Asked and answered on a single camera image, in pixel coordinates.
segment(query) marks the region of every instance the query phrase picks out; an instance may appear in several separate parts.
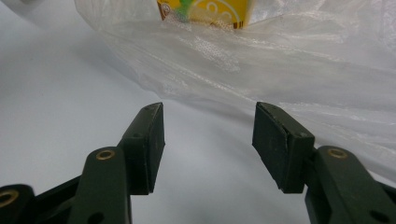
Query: packaged item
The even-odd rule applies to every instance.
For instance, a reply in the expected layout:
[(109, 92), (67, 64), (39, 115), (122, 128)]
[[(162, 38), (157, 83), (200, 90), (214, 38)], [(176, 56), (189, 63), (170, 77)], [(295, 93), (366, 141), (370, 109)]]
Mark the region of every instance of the packaged item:
[(241, 28), (248, 21), (249, 0), (157, 0), (164, 20), (174, 12), (181, 21), (231, 24)]

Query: white surface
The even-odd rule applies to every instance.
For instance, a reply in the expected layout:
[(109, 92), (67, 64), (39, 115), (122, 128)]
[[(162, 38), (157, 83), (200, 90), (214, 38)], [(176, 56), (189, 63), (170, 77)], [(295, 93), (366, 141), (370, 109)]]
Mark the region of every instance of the white surface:
[(38, 194), (80, 175), (163, 101), (163, 159), (155, 192), (132, 197), (134, 223), (309, 222), (304, 195), (283, 195), (251, 146), (253, 114), (142, 90), (72, 1), (11, 8), (0, 2), (0, 186)]

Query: plastic sheet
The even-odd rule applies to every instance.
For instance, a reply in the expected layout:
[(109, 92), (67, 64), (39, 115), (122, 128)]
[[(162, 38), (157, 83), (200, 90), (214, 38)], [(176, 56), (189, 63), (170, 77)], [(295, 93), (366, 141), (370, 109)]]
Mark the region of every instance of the plastic sheet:
[(257, 0), (242, 30), (161, 20), (155, 0), (76, 0), (79, 14), (164, 97), (279, 105), (396, 181), (396, 1)]

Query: transparent plastic wrap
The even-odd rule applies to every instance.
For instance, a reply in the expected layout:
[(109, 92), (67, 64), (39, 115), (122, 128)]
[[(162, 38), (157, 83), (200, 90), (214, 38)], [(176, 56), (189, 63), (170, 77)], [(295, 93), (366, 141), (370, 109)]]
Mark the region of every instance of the transparent plastic wrap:
[(318, 144), (347, 148), (396, 181), (395, 0), (256, 0), (243, 29), (162, 21), (155, 0), (76, 6), (142, 87), (250, 110), (279, 105)]

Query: clear plastic bag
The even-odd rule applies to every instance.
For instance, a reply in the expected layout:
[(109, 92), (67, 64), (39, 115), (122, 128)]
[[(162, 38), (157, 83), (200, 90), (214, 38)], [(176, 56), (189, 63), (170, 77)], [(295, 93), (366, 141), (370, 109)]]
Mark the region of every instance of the clear plastic bag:
[(280, 105), (317, 137), (396, 181), (396, 1), (257, 0), (250, 25), (168, 16), (155, 0), (76, 0), (79, 14), (172, 98)]

